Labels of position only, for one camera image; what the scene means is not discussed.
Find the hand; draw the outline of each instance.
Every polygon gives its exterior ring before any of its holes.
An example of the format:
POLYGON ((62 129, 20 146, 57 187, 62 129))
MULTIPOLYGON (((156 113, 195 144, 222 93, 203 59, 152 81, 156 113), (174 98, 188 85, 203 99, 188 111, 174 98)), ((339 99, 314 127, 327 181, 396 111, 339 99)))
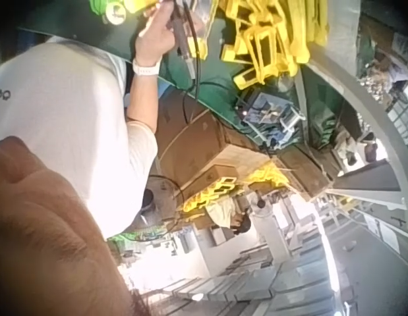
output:
POLYGON ((157 3, 145 29, 139 33, 135 43, 136 63, 143 67, 155 66, 165 53, 175 46, 175 36, 167 29, 173 12, 173 2, 157 3))

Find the handheld tool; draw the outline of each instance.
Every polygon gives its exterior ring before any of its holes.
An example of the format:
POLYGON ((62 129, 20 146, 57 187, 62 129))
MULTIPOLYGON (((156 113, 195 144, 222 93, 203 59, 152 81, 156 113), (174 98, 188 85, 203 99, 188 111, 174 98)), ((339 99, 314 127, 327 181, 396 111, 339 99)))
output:
POLYGON ((183 27, 182 14, 176 0, 174 0, 174 8, 173 13, 171 14, 170 21, 171 26, 173 27, 173 33, 176 39, 176 44, 179 46, 180 56, 186 62, 190 78, 194 80, 196 78, 194 61, 192 53, 190 52, 189 49, 188 37, 183 27))

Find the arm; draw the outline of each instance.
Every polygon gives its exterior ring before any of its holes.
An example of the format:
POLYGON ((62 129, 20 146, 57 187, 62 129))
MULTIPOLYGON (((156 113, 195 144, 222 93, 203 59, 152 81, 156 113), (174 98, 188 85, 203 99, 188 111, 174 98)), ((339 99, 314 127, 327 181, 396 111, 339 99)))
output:
MULTIPOLYGON (((138 66, 152 67, 157 65, 162 56, 175 45, 173 32, 167 24, 173 12, 173 2, 158 3, 148 23, 139 33, 135 42, 135 61, 138 66)), ((131 103, 127 109, 129 121, 138 121, 155 133, 158 115, 157 75, 133 78, 131 86, 131 103)))

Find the black logo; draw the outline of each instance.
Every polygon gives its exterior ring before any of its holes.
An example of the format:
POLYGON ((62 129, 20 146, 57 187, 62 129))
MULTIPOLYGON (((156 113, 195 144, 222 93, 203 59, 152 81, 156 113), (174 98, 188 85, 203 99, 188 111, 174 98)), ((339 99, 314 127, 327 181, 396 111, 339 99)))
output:
POLYGON ((0 89, 0 99, 7 101, 10 98, 11 98, 11 92, 9 90, 3 91, 2 89, 0 89))

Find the white wristband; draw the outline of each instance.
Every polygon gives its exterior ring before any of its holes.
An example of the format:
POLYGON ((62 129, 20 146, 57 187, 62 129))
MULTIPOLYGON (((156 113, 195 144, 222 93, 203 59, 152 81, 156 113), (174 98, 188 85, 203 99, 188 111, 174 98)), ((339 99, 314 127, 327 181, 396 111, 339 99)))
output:
POLYGON ((155 76, 160 73, 161 60, 153 67, 141 67, 136 63, 136 59, 133 60, 132 68, 135 74, 138 76, 155 76))

